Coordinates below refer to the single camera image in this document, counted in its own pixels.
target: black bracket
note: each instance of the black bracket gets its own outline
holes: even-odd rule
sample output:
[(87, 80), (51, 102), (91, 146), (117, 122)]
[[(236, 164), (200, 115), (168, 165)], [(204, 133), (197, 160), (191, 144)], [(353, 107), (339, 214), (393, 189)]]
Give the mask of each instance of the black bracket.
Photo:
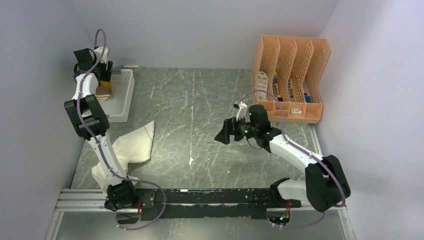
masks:
[[(70, 122), (72, 123), (73, 128), (75, 129), (76, 134), (79, 137), (84, 138), (85, 140), (90, 140), (92, 136), (85, 129), (85, 127), (80, 121), (80, 118), (78, 117), (77, 101), (76, 100), (66, 101), (64, 103), (64, 107), (70, 119)], [(84, 98), (81, 98), (80, 109), (82, 114), (88, 113), (88, 115), (84, 117), (84, 120), (87, 123), (90, 130), (96, 136), (97, 135), (104, 136), (106, 133), (106, 130), (109, 129), (109, 121), (108, 121), (108, 117), (103, 111), (102, 106), (100, 106), (100, 103), (97, 100), (96, 96), (92, 94)]]
[[(351, 195), (351, 188), (346, 180), (339, 159), (334, 155), (329, 155), (322, 158), (322, 163), (325, 164), (337, 178), (343, 189), (344, 196), (348, 198)], [(339, 189), (334, 180), (328, 177), (328, 175), (328, 172), (318, 163), (310, 164), (305, 168), (307, 199), (312, 207), (321, 213), (342, 201)]]
[(109, 185), (106, 192), (107, 198), (106, 202), (104, 202), (105, 209), (116, 212), (118, 209), (130, 209), (138, 207), (137, 203), (139, 196), (136, 193), (136, 189), (133, 183), (130, 181), (123, 180), (122, 183), (118, 185)]
[(282, 182), (287, 181), (287, 180), (289, 180), (289, 179), (290, 179), (290, 177), (285, 177), (285, 178), (280, 179), (280, 180), (278, 180), (278, 181), (274, 182), (273, 184), (271, 184), (271, 186), (270, 186), (270, 191), (271, 191), (271, 195), (270, 195), (270, 196), (271, 196), (271, 201), (273, 201), (274, 203), (281, 203), (281, 202), (285, 201), (285, 200), (281, 197), (280, 193), (278, 192), (278, 186), (279, 186)]
[(246, 120), (237, 120), (235, 117), (224, 120), (221, 131), (215, 136), (215, 141), (228, 145), (230, 143), (230, 135), (234, 135), (234, 141), (238, 142), (244, 137), (247, 139), (254, 138), (259, 147), (271, 152), (270, 141), (280, 135), (282, 132), (278, 128), (271, 127), (268, 120), (267, 110), (263, 105), (252, 105), (249, 107), (249, 116), (251, 122)]
[[(164, 204), (162, 192), (147, 188), (138, 188), (135, 191), (143, 202), (140, 220), (153, 220), (161, 212)], [(164, 192), (167, 205), (162, 219), (204, 217), (268, 219), (267, 209), (285, 208), (287, 203), (287, 200), (282, 198), (274, 198), (273, 190), (270, 188), (164, 189)], [(290, 204), (292, 208), (302, 206), (298, 200), (290, 200)], [(134, 221), (131, 217), (117, 214), (123, 221)]]

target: metal frame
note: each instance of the metal frame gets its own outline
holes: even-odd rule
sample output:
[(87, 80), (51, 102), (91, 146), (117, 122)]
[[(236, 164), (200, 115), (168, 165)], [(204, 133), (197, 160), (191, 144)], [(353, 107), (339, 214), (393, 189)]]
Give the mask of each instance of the metal frame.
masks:
[[(322, 155), (315, 126), (313, 124), (309, 124), (309, 128), (315, 152)], [(104, 207), (105, 200), (106, 197), (100, 189), (63, 189), (57, 200), (56, 207), (50, 221), (50, 227), (46, 233), (45, 239), (56, 239), (65, 212), (110, 212), (110, 210), (105, 209)], [(292, 208), (291, 210), (312, 211), (314, 208), (308, 202), (303, 202), (302, 207)], [(345, 238), (347, 240), (355, 240), (355, 234), (352, 229), (347, 207), (332, 207), (330, 210), (338, 210)], [(285, 211), (285, 209), (269, 208), (268, 211), (279, 212)], [(120, 209), (117, 212), (136, 213), (137, 209)]]

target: white label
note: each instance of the white label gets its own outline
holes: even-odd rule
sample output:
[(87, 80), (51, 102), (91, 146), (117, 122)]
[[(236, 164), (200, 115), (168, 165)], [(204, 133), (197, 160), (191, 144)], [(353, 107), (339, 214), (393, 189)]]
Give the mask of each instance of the white label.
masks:
[(92, 111), (90, 111), (89, 109), (88, 110), (85, 110), (84, 112), (81, 113), (81, 115), (82, 115), (83, 118), (88, 117), (88, 116), (91, 116), (92, 115)]
[(308, 89), (308, 85), (306, 84), (306, 81), (303, 83), (303, 91), (304, 93), (308, 94), (309, 93), (309, 89)]
[(302, 108), (292, 108), (291, 114), (302, 115)]
[(256, 81), (261, 83), (268, 83), (268, 77), (265, 72), (260, 71), (259, 74), (256, 76)]
[(257, 88), (265, 88), (265, 90), (266, 90), (268, 88), (268, 84), (265, 83), (265, 82), (259, 82), (259, 81), (257, 81), (256, 82), (256, 87)]
[(258, 92), (257, 93), (257, 98), (259, 100), (266, 100), (267, 99), (267, 94), (265, 92)]

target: cable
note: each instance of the cable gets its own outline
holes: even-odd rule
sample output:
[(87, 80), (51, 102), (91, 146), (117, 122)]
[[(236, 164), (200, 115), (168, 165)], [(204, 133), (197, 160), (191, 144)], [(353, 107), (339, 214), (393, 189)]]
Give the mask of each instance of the cable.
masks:
[(124, 216), (124, 217), (129, 218), (129, 219), (137, 219), (138, 220), (140, 218), (140, 217), (130, 216), (130, 215), (127, 215), (127, 214), (124, 214), (124, 213), (118, 213), (117, 215)]
[(79, 120), (81, 121), (81, 123), (82, 123), (82, 125), (84, 126), (84, 128), (87, 130), (87, 132), (93, 137), (93, 139), (95, 140), (95, 143), (97, 144), (97, 146), (98, 146), (98, 151), (100, 152), (100, 155), (101, 155), (101, 158), (103, 159), (103, 161), (104, 161), (104, 164), (106, 165), (106, 167), (107, 167), (107, 169), (115, 176), (115, 177), (117, 177), (117, 178), (119, 178), (119, 179), (122, 179), (122, 180), (126, 180), (126, 181), (131, 181), (131, 182), (138, 182), (138, 183), (144, 183), (144, 184), (150, 184), (150, 185), (153, 185), (153, 186), (155, 186), (155, 187), (157, 187), (160, 191), (161, 191), (161, 193), (162, 193), (162, 195), (163, 195), (163, 207), (162, 207), (162, 210), (160, 211), (160, 213), (159, 213), (159, 215), (157, 215), (157, 217), (155, 217), (151, 222), (149, 222), (148, 224), (146, 224), (146, 225), (143, 225), (143, 226), (139, 226), (139, 227), (133, 227), (133, 228), (126, 228), (126, 227), (124, 227), (124, 226), (122, 226), (122, 225), (120, 225), (119, 224), (119, 222), (118, 222), (118, 216), (116, 216), (116, 223), (117, 223), (117, 227), (119, 227), (120, 229), (123, 229), (123, 230), (129, 230), (129, 231), (132, 231), (132, 230), (139, 230), (139, 229), (143, 229), (143, 228), (146, 228), (146, 227), (148, 227), (148, 226), (150, 226), (150, 225), (152, 225), (154, 222), (156, 222), (161, 216), (162, 216), (162, 214), (164, 213), (164, 211), (165, 211), (165, 207), (166, 207), (166, 205), (167, 205), (167, 197), (166, 197), (166, 194), (165, 194), (165, 191), (162, 189), (162, 187), (160, 187), (159, 185), (157, 185), (156, 183), (154, 183), (154, 182), (151, 182), (151, 181), (146, 181), (146, 180), (139, 180), (139, 179), (132, 179), (132, 178), (128, 178), (128, 177), (123, 177), (123, 176), (120, 176), (120, 175), (118, 175), (116, 172), (114, 172), (114, 170), (111, 168), (111, 166), (109, 165), (109, 163), (108, 163), (108, 161), (106, 160), (106, 157), (105, 157), (105, 153), (103, 152), (103, 149), (102, 149), (102, 145), (100, 144), (100, 141), (99, 141), (99, 139), (96, 137), (96, 135), (93, 133), (93, 131), (89, 128), (89, 126), (87, 125), (87, 123), (86, 123), (86, 121), (84, 120), (84, 118), (83, 118), (83, 115), (81, 114), (81, 96), (82, 96), (82, 92), (83, 92), (83, 83), (84, 83), (84, 81), (85, 81), (85, 79), (86, 79), (86, 77), (96, 68), (96, 66), (100, 63), (100, 61), (101, 61), (101, 59), (102, 59), (102, 57), (103, 57), (103, 54), (105, 53), (105, 48), (106, 48), (106, 34), (105, 34), (105, 31), (103, 30), (103, 29), (101, 29), (101, 28), (99, 28), (98, 30), (97, 30), (97, 32), (95, 33), (95, 40), (94, 40), (94, 44), (96, 45), (97, 44), (97, 37), (98, 37), (98, 34), (99, 34), (99, 32), (101, 32), (102, 34), (103, 34), (103, 49), (102, 49), (102, 51), (101, 51), (101, 54), (100, 54), (100, 57), (98, 58), (98, 60), (95, 62), (95, 64), (85, 73), (85, 75), (84, 75), (84, 77), (82, 78), (82, 80), (81, 80), (81, 82), (79, 83), (79, 93), (78, 93), (78, 97), (77, 97), (77, 99), (76, 99), (76, 111), (77, 111), (77, 113), (78, 113), (78, 117), (79, 117)]
[(256, 147), (253, 147), (252, 145), (251, 145), (251, 143), (249, 142), (249, 139), (246, 137), (246, 140), (247, 140), (247, 143), (249, 144), (249, 146), (251, 146), (251, 148), (252, 149), (256, 149), (256, 150), (261, 150), (262, 149), (262, 147), (261, 148), (256, 148)]
[[(244, 94), (240, 100), (238, 100), (237, 105), (243, 100), (245, 99), (245, 97), (247, 97), (249, 94), (254, 93), (254, 92), (262, 92), (262, 93), (266, 93), (268, 95), (270, 95), (272, 98), (274, 98), (274, 100), (278, 103), (279, 109), (281, 110), (282, 113), (284, 113), (284, 109), (283, 109), (283, 105), (281, 104), (281, 102), (278, 100), (278, 98), (276, 96), (274, 96), (274, 94), (272, 94), (269, 91), (265, 91), (265, 90), (260, 90), (260, 89), (255, 89), (255, 90), (251, 90), (249, 92), (247, 92), (246, 94)], [(308, 151), (304, 150), (303, 148), (299, 147), (297, 144), (295, 144), (294, 142), (292, 142), (291, 140), (289, 140), (287, 138), (286, 132), (285, 132), (285, 127), (286, 127), (286, 123), (284, 120), (284, 114), (281, 115), (281, 134), (282, 137), (284, 138), (284, 140), (290, 144), (292, 147), (294, 147), (295, 149), (299, 150), (300, 152), (302, 152), (303, 154), (305, 154), (306, 156), (308, 156), (309, 158), (315, 160), (327, 173), (328, 175), (332, 178), (332, 180), (334, 181), (335, 185), (337, 186), (338, 191), (340, 192), (340, 196), (341, 196), (341, 204), (337, 204), (335, 205), (335, 207), (337, 208), (342, 208), (346, 205), (346, 196), (345, 196), (345, 192), (342, 189), (342, 186), (340, 185), (340, 182), (337, 180), (336, 176), (330, 171), (330, 169), (320, 160), (318, 159), (315, 155), (309, 153)], [(324, 218), (325, 213), (322, 215), (322, 217), (311, 223), (312, 225), (317, 224), (319, 222), (321, 222), (321, 220)], [(306, 225), (302, 225), (302, 226), (297, 226), (296, 228), (306, 228), (311, 226), (310, 224), (306, 224)]]
[(141, 217), (142, 216), (142, 201), (139, 199), (137, 202), (138, 202), (137, 216)]

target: label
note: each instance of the label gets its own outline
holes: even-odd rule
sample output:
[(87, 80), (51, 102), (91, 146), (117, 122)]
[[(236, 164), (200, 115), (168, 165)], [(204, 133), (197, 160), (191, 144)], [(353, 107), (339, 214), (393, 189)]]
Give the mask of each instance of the label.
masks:
[(89, 109), (88, 109), (88, 110), (85, 110), (85, 111), (83, 111), (83, 112), (81, 113), (81, 115), (82, 115), (82, 117), (83, 117), (83, 118), (85, 118), (85, 117), (89, 117), (89, 116), (91, 116), (91, 115), (92, 115), (92, 111), (90, 111)]
[(259, 81), (257, 81), (257, 82), (256, 82), (256, 87), (257, 87), (258, 89), (261, 89), (261, 90), (267, 90), (267, 88), (268, 88), (268, 84), (267, 84), (267, 83), (265, 83), (265, 82), (259, 82)]
[(267, 100), (267, 94), (265, 92), (258, 92), (257, 93), (257, 98), (259, 100)]
[(291, 114), (302, 115), (302, 108), (291, 108)]

